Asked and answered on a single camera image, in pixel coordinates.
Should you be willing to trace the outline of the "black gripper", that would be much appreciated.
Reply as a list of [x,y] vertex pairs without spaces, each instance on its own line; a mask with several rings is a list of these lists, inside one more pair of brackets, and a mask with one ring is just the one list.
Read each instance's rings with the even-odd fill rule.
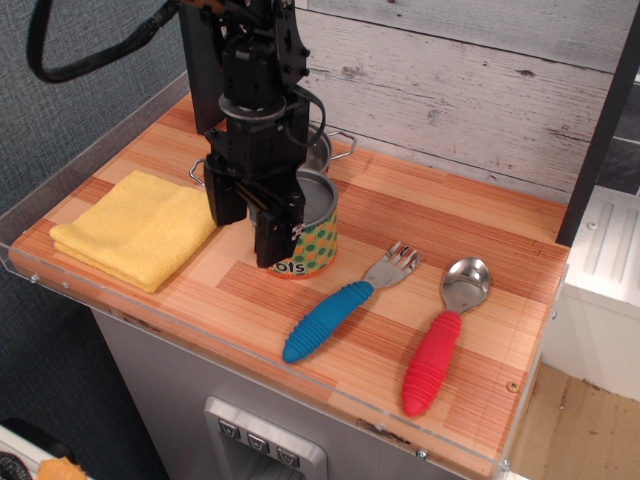
[[205,189],[214,223],[255,215],[257,266],[268,268],[293,255],[304,231],[304,195],[296,172],[307,152],[310,101],[280,97],[251,109],[219,99],[224,132],[206,133],[211,153],[204,166]]

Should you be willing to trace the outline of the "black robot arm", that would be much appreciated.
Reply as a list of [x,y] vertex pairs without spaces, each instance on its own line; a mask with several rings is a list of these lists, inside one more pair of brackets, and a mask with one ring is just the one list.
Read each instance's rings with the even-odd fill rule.
[[211,151],[204,183],[218,226],[255,215],[267,268],[293,254],[305,197],[297,171],[313,143],[316,102],[299,82],[310,55],[292,1],[182,1],[180,24],[198,133]]

